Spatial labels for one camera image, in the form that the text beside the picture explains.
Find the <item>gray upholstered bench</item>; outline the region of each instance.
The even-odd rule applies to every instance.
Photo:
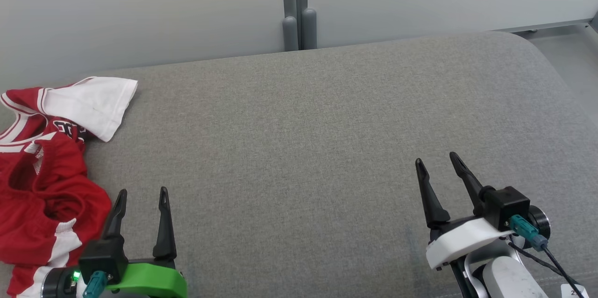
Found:
[[[171,196],[190,297],[459,296],[430,270],[414,168],[470,215],[456,151],[483,184],[544,209],[551,249],[598,292],[598,128],[543,55],[499,32],[134,68],[139,80],[92,180],[128,189],[129,257],[151,254]],[[3,126],[12,115],[2,113]],[[550,296],[560,277],[528,262]],[[2,266],[6,287],[9,267]]]

